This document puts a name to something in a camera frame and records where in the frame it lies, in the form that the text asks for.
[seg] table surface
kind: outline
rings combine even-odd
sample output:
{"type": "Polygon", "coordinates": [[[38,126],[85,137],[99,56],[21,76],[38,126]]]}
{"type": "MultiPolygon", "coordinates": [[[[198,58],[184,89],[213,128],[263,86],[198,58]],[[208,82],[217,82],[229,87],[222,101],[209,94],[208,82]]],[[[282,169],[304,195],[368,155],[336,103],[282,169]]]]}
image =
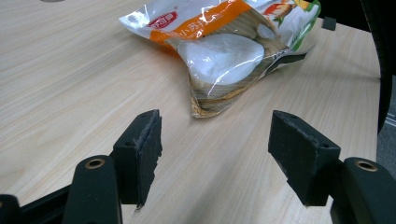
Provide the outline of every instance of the table surface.
{"type": "Polygon", "coordinates": [[[301,117],[342,148],[375,160],[379,66],[369,33],[315,28],[306,60],[276,70],[212,119],[191,116],[178,55],[118,17],[147,1],[0,2],[0,193],[21,205],[71,183],[108,155],[140,113],[160,109],[163,155],[146,205],[124,223],[330,223],[304,207],[267,152],[273,110],[301,117]]]}

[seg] plastic bag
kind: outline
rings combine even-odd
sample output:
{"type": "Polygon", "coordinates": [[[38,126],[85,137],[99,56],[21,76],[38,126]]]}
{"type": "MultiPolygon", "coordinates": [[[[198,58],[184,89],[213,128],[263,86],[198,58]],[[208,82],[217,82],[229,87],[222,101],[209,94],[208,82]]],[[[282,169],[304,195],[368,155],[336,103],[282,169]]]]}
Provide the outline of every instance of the plastic bag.
{"type": "Polygon", "coordinates": [[[297,53],[318,1],[154,0],[120,18],[130,31],[175,49],[189,67],[191,114],[216,116],[297,53]]]}

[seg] black plastic part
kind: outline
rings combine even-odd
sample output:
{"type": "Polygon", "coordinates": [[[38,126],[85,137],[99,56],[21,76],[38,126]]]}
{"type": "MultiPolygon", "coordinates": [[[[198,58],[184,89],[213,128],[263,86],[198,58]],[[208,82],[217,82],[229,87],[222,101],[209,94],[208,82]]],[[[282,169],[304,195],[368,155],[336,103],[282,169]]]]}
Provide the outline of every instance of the black plastic part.
{"type": "Polygon", "coordinates": [[[15,196],[9,194],[0,195],[0,223],[25,223],[22,219],[20,204],[15,196]]]}
{"type": "Polygon", "coordinates": [[[341,148],[302,119],[274,111],[268,151],[304,205],[326,205],[332,180],[325,175],[341,148]]]}
{"type": "Polygon", "coordinates": [[[62,223],[122,223],[116,170],[111,157],[94,156],[78,164],[62,223]]]}
{"type": "Polygon", "coordinates": [[[137,207],[146,203],[163,151],[161,128],[159,110],[148,111],[137,116],[114,145],[111,156],[119,176],[121,203],[137,207]]]}
{"type": "Polygon", "coordinates": [[[69,189],[70,186],[66,186],[26,204],[21,208],[24,219],[29,223],[61,223],[69,189]]]}
{"type": "Polygon", "coordinates": [[[325,17],[323,19],[322,28],[326,30],[335,31],[335,26],[337,25],[337,20],[331,17],[325,17]]]}
{"type": "Polygon", "coordinates": [[[342,179],[358,223],[395,222],[396,181],[387,169],[373,161],[348,158],[342,179]]]}

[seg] transparent plastic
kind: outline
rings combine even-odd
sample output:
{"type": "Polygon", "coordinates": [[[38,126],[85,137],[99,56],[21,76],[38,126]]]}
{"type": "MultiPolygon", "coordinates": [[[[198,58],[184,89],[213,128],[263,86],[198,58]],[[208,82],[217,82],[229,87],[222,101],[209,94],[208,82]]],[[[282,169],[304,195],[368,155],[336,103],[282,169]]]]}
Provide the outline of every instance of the transparent plastic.
{"type": "Polygon", "coordinates": [[[296,52],[318,1],[154,0],[120,18],[130,31],[178,52],[189,67],[191,114],[216,116],[296,52]]]}

